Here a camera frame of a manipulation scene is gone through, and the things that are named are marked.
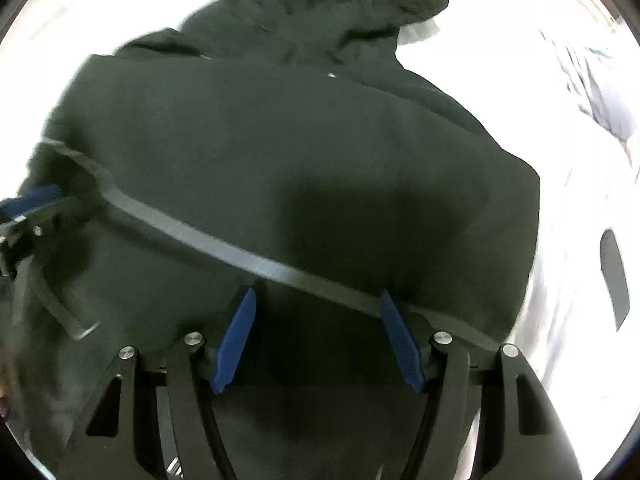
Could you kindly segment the black hooded jacket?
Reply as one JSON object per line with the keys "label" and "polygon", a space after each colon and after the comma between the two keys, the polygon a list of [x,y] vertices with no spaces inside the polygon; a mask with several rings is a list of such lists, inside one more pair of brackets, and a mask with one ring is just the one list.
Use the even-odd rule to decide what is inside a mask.
{"label": "black hooded jacket", "polygon": [[539,178],[402,67],[449,0],[218,0],[85,62],[24,192],[80,220],[43,237],[1,321],[17,430],[52,472],[117,351],[257,315],[209,394],[242,479],[395,478],[425,405],[378,318],[443,315],[499,341],[523,302]]}

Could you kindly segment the dark flat object on bed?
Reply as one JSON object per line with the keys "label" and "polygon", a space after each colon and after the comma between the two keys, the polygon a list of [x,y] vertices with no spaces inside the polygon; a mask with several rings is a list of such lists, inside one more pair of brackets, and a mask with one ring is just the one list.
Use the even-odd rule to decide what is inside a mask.
{"label": "dark flat object on bed", "polygon": [[630,311],[630,298],[622,255],[611,229],[605,230],[600,239],[600,267],[619,330]]}

